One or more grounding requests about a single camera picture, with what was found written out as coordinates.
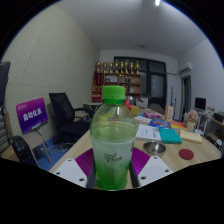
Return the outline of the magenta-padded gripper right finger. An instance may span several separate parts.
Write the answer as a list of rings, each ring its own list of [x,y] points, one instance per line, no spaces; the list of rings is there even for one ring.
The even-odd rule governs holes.
[[[140,149],[133,148],[130,177],[134,188],[143,187],[172,173],[159,156],[149,156]]]

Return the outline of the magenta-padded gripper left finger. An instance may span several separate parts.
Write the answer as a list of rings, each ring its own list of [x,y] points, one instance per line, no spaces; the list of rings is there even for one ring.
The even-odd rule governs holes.
[[[93,149],[88,149],[75,159],[66,159],[54,172],[54,175],[78,186],[93,188],[96,175]]]

